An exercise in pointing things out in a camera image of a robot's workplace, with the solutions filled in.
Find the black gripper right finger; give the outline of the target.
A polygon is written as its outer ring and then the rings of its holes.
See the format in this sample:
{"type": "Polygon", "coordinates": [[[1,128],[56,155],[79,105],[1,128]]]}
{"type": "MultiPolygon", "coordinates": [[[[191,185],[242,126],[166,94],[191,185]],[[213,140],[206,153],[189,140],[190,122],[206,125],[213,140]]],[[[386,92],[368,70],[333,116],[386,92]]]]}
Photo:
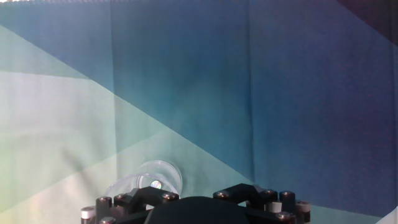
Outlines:
{"type": "Polygon", "coordinates": [[[214,199],[235,204],[246,223],[311,224],[311,205],[289,190],[277,192],[258,185],[238,184],[219,190],[214,199]]]}

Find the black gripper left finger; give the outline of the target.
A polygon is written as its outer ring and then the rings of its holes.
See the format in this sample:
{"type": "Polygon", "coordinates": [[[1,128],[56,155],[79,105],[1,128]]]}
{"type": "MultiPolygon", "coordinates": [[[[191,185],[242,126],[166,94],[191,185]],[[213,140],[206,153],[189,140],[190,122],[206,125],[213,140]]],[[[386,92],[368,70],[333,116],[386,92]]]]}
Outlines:
{"type": "Polygon", "coordinates": [[[180,198],[179,194],[153,187],[135,188],[114,197],[101,196],[92,206],[80,210],[81,224],[132,224],[145,223],[150,210],[180,198]]]}

